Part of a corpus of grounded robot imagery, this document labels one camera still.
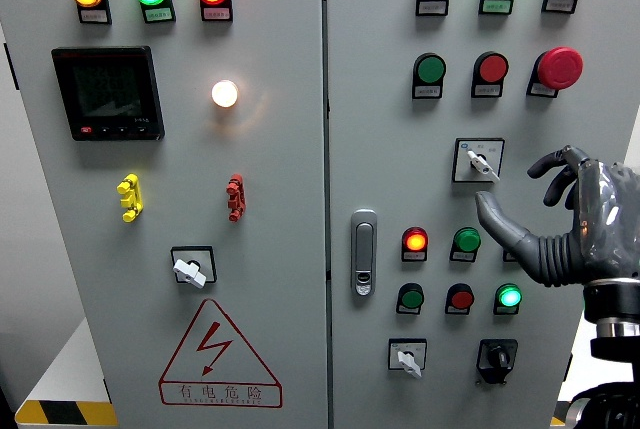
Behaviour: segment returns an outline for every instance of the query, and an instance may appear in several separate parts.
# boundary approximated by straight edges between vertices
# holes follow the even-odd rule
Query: high voltage warning triangle
[[[282,407],[282,386],[213,299],[193,317],[159,382],[166,405]]]

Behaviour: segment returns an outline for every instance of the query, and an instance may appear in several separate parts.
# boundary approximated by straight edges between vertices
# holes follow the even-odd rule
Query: red terminal block
[[[229,202],[227,207],[231,209],[229,220],[238,222],[247,209],[247,203],[244,198],[244,182],[240,174],[234,174],[227,184],[227,194],[229,194]]]

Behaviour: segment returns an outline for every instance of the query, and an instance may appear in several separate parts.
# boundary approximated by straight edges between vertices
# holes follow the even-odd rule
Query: emergency stop button
[[[573,86],[583,69],[582,56],[571,47],[556,47],[538,57],[527,95],[557,97],[558,91]]]

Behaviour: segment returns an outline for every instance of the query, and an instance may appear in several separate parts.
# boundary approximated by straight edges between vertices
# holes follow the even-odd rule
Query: red push button
[[[538,62],[538,78],[550,89],[571,87],[582,74],[582,56],[571,47],[547,51]]]
[[[454,284],[447,292],[446,314],[468,315],[475,301],[473,291],[468,284]]]
[[[504,56],[492,54],[480,63],[480,77],[487,82],[498,82],[507,75],[509,65]]]
[[[458,292],[451,298],[451,305],[456,309],[468,309],[473,304],[474,297],[470,292]]]

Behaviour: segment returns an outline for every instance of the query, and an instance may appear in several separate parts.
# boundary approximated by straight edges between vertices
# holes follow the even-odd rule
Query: electrical control cabinet
[[[526,170],[566,144],[608,163],[624,158],[640,102],[640,7],[580,0],[569,14],[541,12],[544,0],[502,0],[485,8],[505,12],[478,14],[479,1],[447,0],[446,15],[417,17],[416,0],[327,0],[337,429],[540,429],[555,408],[582,288],[545,288],[503,262],[502,248],[478,224],[474,194],[493,192],[507,215],[538,235],[571,228],[563,204],[542,204],[555,174],[532,180]],[[555,99],[527,96],[536,59],[561,46],[580,53],[580,78]],[[490,84],[500,80],[501,97],[475,98],[474,65],[489,51],[504,56],[508,73],[504,62],[478,73]],[[441,78],[439,98],[413,97],[423,54],[446,64],[444,76],[424,68],[425,83]],[[479,147],[478,139],[503,148],[488,152],[491,144]],[[462,143],[464,162],[456,166],[459,141],[487,151],[498,182],[471,166]],[[457,169],[462,182],[452,177]],[[350,288],[350,221],[362,210],[377,215],[376,290],[366,297]],[[399,247],[414,226],[428,234],[428,258],[403,262]],[[465,228],[478,234],[463,238]],[[423,291],[418,315],[396,311],[408,283]],[[457,284],[468,289],[450,295]],[[521,299],[500,292],[504,304],[494,315],[505,284],[517,286]],[[389,370],[396,339],[426,339],[420,379]],[[505,385],[487,383],[476,367],[483,340],[517,341],[517,357],[497,345],[495,360],[488,358],[510,369]]]
[[[581,288],[504,262],[474,194],[570,228],[526,169],[565,144],[623,158],[635,0],[0,0],[0,18],[123,429],[548,425]],[[71,64],[63,98],[69,48],[137,48],[149,80]]]
[[[145,1],[109,0],[110,24],[83,23],[74,0],[0,1],[120,427],[325,428],[321,0],[233,0],[233,21]],[[120,137],[145,116],[137,72],[107,59],[69,72],[91,98],[72,138],[51,51],[79,47],[148,48],[160,140]],[[212,100],[224,80],[228,108]]]

